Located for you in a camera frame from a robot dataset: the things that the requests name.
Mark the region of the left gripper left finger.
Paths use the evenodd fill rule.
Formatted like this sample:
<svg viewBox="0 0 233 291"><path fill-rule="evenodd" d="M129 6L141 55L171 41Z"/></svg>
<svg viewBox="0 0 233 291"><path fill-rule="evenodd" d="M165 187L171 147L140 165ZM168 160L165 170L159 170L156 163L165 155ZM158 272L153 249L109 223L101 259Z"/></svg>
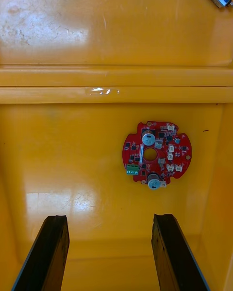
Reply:
<svg viewBox="0 0 233 291"><path fill-rule="evenodd" d="M60 291L69 249L67 217L48 216L24 261L13 291Z"/></svg>

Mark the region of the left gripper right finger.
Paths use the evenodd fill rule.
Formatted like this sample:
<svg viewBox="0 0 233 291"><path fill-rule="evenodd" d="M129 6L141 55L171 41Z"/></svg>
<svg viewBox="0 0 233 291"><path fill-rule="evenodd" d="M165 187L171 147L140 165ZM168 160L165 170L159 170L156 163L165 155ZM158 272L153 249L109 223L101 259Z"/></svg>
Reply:
<svg viewBox="0 0 233 291"><path fill-rule="evenodd" d="M162 291L208 291L210 288L172 214L154 215L151 245Z"/></svg>

